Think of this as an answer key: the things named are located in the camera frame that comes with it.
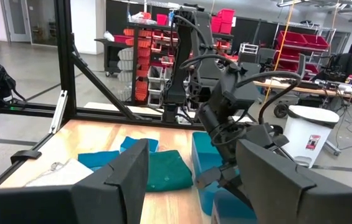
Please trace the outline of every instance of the gray floor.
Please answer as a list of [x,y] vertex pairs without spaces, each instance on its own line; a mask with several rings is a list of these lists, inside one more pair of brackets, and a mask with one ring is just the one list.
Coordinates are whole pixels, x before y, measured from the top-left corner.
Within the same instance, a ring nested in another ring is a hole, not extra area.
[[[115,93],[123,88],[116,78],[107,78],[103,72],[103,55],[83,55],[89,68]],[[0,63],[17,81],[17,89],[30,102],[55,104],[60,91],[59,63],[56,48],[33,47],[29,44],[0,43]],[[89,101],[108,103],[108,100],[91,84],[80,71],[75,69],[77,104],[84,106]],[[278,119],[272,114],[274,106],[265,113],[265,120],[272,124],[285,125],[286,119]],[[257,116],[260,105],[250,109],[253,116]],[[0,114],[0,174],[10,165],[9,157],[16,151],[30,148],[34,142],[40,140],[49,129],[50,119],[27,116]],[[338,133],[340,148],[352,146],[352,134],[347,130],[344,122]],[[328,138],[336,144],[336,132],[333,130]],[[352,186],[352,148],[346,149],[339,157],[322,151],[316,161],[320,169],[314,171],[329,178]]]

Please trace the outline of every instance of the white trash can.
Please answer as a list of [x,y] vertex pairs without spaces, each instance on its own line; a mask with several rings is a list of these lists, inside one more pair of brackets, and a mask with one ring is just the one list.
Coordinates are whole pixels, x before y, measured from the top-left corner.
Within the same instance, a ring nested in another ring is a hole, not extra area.
[[289,143],[283,148],[296,163],[312,168],[338,121],[339,116],[330,110],[289,106],[287,124],[283,132]]

